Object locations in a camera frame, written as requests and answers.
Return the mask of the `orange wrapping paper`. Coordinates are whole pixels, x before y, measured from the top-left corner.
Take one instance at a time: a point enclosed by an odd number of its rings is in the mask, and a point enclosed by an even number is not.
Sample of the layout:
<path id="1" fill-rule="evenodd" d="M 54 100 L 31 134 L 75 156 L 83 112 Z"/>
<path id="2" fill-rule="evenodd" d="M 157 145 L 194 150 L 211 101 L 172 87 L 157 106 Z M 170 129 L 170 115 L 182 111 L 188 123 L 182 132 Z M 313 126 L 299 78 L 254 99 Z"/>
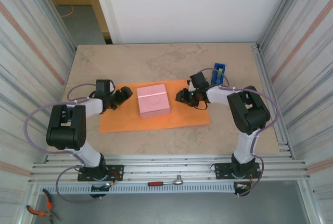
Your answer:
<path id="1" fill-rule="evenodd" d="M 139 115 L 136 90 L 139 87 L 157 84 L 166 86 L 171 113 L 142 119 Z M 133 95 L 116 110 L 108 109 L 100 115 L 100 133 L 159 130 L 211 124 L 209 111 L 204 109 L 205 104 L 203 102 L 199 104 L 199 109 L 195 109 L 175 100 L 176 94 L 187 87 L 186 80 L 119 84 L 119 87 L 123 86 L 129 87 Z"/>

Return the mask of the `pink gift box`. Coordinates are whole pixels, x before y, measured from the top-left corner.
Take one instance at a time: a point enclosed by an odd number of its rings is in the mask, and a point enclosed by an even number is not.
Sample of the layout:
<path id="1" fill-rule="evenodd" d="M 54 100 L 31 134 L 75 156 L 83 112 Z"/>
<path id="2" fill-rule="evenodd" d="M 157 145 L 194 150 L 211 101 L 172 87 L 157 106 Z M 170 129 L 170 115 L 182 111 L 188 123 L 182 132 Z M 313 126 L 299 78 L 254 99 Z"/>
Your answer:
<path id="1" fill-rule="evenodd" d="M 171 112 L 165 84 L 137 88 L 137 99 L 142 119 L 168 115 Z"/>

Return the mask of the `blue tape dispenser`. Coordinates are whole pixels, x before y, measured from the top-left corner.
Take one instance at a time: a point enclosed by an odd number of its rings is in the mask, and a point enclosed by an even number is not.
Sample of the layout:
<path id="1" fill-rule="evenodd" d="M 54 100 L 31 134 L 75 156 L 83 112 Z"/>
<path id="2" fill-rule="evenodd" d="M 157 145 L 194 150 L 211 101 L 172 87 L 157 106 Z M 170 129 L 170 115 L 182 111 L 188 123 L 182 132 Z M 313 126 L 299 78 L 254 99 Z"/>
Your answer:
<path id="1" fill-rule="evenodd" d="M 211 76 L 211 84 L 213 84 L 213 85 L 222 84 L 223 81 L 224 81 L 224 76 L 220 80 L 218 80 L 216 78 L 216 75 L 217 75 L 217 72 L 219 71 L 219 68 L 223 69 L 223 74 L 224 74 L 226 65 L 222 64 L 222 63 L 215 63 L 214 68 L 212 70 L 212 76 Z"/>

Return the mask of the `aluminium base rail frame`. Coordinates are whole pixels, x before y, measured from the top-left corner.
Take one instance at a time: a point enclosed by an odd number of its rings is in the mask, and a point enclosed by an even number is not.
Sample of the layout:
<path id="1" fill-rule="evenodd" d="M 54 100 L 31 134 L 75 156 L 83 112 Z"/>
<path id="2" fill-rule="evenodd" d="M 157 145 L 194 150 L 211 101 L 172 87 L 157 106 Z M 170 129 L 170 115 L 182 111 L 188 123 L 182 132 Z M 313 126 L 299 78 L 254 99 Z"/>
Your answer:
<path id="1" fill-rule="evenodd" d="M 287 152 L 263 155 L 263 180 L 307 180 L 310 175 L 303 160 L 293 160 Z M 149 182 L 174 179 L 181 175 L 185 182 L 215 180 L 213 164 L 229 163 L 230 155 L 110 155 L 106 163 L 124 165 L 124 182 Z M 59 174 L 61 183 L 76 183 L 78 173 L 70 169 L 77 160 L 67 155 L 50 155 L 46 163 L 34 164 L 30 183 L 54 183 Z"/>

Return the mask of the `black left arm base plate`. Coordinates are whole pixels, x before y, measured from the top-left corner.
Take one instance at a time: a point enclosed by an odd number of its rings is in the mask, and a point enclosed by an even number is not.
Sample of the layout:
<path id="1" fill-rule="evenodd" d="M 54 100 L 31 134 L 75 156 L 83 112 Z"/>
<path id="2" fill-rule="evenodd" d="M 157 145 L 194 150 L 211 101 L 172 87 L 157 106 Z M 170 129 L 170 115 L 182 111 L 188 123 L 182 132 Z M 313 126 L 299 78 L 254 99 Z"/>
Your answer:
<path id="1" fill-rule="evenodd" d="M 123 165 L 106 165 L 106 167 L 80 168 L 78 181 L 122 181 Z"/>

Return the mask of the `aluminium side rail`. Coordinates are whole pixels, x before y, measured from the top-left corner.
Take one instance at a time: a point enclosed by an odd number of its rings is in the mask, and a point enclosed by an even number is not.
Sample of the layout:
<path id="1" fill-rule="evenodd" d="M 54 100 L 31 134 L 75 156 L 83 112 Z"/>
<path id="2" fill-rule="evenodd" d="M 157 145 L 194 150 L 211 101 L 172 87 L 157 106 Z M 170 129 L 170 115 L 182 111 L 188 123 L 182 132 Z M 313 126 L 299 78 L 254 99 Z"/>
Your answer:
<path id="1" fill-rule="evenodd" d="M 252 51 L 254 54 L 254 60 L 257 65 L 258 73 L 260 76 L 260 80 L 262 83 L 263 91 L 264 93 L 269 96 L 275 104 L 278 106 L 278 109 L 276 110 L 274 104 L 272 104 L 270 101 L 267 103 L 267 107 L 271 113 L 271 117 L 274 119 L 276 117 L 276 114 L 278 113 L 279 117 L 276 120 L 276 122 L 273 125 L 273 129 L 277 138 L 277 143 L 279 145 L 280 154 L 282 156 L 288 156 L 292 160 L 295 159 L 293 148 L 290 145 L 289 142 L 289 134 L 287 132 L 287 127 L 283 118 L 283 115 L 281 113 L 281 110 L 278 105 L 278 101 L 273 89 L 273 84 L 271 82 L 270 76 L 268 74 L 268 71 L 266 69 L 266 65 L 264 63 L 263 55 L 261 54 L 259 47 L 257 44 L 252 45 Z"/>

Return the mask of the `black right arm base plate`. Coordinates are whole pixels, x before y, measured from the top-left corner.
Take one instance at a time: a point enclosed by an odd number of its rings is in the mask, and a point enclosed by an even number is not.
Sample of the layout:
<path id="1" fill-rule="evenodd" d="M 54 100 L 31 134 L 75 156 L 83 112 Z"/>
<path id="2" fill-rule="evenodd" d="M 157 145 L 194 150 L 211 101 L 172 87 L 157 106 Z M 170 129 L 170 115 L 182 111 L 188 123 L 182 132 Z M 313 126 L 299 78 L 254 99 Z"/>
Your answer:
<path id="1" fill-rule="evenodd" d="M 250 175 L 257 179 L 261 174 L 259 163 L 237 164 L 217 163 L 214 164 L 216 179 L 249 179 Z"/>

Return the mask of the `white door frame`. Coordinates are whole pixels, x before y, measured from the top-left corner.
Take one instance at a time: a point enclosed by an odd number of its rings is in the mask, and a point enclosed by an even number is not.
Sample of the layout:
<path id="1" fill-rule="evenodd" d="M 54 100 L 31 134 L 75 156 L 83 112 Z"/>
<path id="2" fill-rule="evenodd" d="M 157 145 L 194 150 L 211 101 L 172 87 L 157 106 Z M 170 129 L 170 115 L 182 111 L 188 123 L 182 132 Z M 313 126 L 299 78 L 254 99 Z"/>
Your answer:
<path id="1" fill-rule="evenodd" d="M 99 0 L 99 3 L 113 44 L 123 44 L 112 1 Z"/>

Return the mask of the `red-handled ratchet wrench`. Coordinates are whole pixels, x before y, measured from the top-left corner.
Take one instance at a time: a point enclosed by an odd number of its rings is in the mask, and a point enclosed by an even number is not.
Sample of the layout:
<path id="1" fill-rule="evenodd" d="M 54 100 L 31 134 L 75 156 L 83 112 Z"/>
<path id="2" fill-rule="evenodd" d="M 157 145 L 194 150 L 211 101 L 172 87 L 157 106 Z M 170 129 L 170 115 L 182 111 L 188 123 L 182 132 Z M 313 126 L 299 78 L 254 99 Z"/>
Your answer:
<path id="1" fill-rule="evenodd" d="M 165 186 L 165 185 L 182 185 L 183 180 L 181 175 L 177 175 L 176 180 L 174 181 L 153 181 L 153 182 L 148 182 L 147 186 L 149 187 L 160 187 L 160 186 Z"/>

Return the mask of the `orange-handled pliers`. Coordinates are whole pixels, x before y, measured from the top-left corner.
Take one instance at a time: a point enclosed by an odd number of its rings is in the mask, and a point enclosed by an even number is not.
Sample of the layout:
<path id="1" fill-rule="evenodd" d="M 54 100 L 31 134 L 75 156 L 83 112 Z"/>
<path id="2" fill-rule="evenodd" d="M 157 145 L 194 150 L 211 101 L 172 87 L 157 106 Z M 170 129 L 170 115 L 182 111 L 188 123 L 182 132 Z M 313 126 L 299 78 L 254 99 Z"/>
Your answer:
<path id="1" fill-rule="evenodd" d="M 42 192 L 46 197 L 46 211 L 35 210 L 30 205 L 27 205 L 26 209 L 30 214 L 40 217 L 46 217 L 50 224 L 54 224 L 53 218 L 56 218 L 59 221 L 60 218 L 53 212 L 53 203 L 50 193 L 46 189 L 43 189 Z"/>

